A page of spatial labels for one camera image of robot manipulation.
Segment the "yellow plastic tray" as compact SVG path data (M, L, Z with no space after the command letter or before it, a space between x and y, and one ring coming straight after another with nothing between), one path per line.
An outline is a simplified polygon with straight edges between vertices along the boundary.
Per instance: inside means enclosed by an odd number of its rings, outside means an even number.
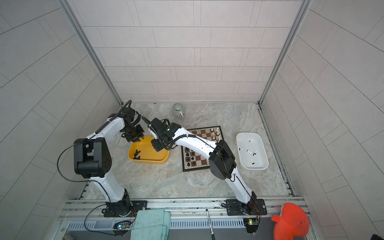
M146 163L146 164L164 164L169 159L169 154L167 150L161 150L157 152L151 144L151 140L154 137L144 136L140 142L132 143L128 152L128 158L134 162ZM134 160L134 153L136 150L141 151L140 160Z

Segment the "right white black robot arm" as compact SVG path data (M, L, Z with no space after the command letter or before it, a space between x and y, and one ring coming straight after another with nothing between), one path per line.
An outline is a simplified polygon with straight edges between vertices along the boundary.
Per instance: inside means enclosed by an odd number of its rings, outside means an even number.
M260 215L256 194L242 179L235 162L235 156L224 140L209 141L196 136L168 119L154 118L152 121L142 117L154 136L151 141L156 151L170 151L174 145L186 147L209 161L210 171L217 178L226 181L235 193L238 206L245 215Z

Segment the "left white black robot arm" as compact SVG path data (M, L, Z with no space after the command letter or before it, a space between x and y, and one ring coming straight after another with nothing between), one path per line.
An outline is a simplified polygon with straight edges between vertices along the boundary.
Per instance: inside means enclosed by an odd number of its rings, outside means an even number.
M124 189L110 173L112 156L108 148L110 141L121 133L128 142L140 142L144 138L144 130L139 124L141 115L131 108L129 100L94 133L86 138L76 139L74 148L74 171L81 175L85 182L93 182L106 199L106 208L102 210L104 217L130 217L133 215L133 204L128 191Z

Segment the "black chess pieces pile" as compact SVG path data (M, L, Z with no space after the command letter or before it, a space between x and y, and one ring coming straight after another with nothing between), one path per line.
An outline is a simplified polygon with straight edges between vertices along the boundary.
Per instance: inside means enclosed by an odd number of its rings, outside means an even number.
M140 160L141 159L140 153L141 153L141 151L139 151L139 150L135 151L134 160Z

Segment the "black chess pieces on board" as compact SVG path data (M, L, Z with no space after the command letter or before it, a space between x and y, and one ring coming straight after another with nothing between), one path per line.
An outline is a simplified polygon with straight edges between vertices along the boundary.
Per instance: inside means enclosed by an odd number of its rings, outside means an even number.
M185 166L187 168L193 168L197 166L196 153L190 149L185 149Z

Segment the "white chess pieces on board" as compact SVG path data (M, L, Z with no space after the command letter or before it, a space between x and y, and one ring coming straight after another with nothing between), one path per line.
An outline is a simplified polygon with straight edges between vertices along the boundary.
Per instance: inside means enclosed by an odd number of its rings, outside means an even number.
M220 127L210 128L210 137L211 141L219 142L223 140L222 132Z

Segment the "white ribbed ceramic cup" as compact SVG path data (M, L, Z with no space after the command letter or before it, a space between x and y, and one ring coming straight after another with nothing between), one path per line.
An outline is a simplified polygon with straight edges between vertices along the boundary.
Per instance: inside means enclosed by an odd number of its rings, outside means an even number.
M173 115L177 118L183 118L185 116L185 108L181 103L176 103L172 107Z

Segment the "white plastic tray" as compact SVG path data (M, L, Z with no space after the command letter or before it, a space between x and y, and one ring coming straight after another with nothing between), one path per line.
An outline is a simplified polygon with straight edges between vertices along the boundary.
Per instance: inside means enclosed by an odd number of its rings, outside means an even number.
M239 133L236 136L240 165L245 170L263 171L269 167L262 138L256 133Z

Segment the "green cloth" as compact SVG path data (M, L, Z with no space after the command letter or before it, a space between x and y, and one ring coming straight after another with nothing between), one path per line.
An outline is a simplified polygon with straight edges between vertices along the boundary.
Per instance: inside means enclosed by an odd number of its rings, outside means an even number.
M171 213L164 209L140 210L131 230L131 240L167 240Z

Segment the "black pen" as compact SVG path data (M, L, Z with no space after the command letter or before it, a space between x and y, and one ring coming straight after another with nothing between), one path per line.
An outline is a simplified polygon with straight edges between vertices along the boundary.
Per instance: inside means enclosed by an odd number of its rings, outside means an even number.
M206 215L207 215L207 218L208 218L208 224L209 224L209 227L210 227L212 240L215 240L216 238L215 238L215 234L214 234L214 230L213 230L213 225L212 225L212 221L211 221L208 209L206 209Z

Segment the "red plastic funnel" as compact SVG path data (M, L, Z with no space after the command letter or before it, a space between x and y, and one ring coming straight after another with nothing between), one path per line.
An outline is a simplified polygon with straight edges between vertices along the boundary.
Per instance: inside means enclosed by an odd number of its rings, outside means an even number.
M293 203L282 205L281 214L272 216L275 222L274 240L293 240L294 237L306 237L310 230L309 218L305 211Z

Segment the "aluminium rail frame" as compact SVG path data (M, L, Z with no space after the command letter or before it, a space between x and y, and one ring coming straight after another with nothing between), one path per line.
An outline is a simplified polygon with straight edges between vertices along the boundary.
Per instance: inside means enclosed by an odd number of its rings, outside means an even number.
M171 213L171 230L209 229L206 209L209 210L213 229L245 229L249 231L261 217L260 228L264 228L272 216L281 214L282 205L293 203L311 214L303 197L262 197L260 215L245 216L235 212L235 200L226 198L171 198L133 199L134 212L164 209ZM103 200L68 200L58 217L58 229L51 237L62 240L70 232L97 234L101 237L118 236L125 239L135 224L135 216L104 217Z

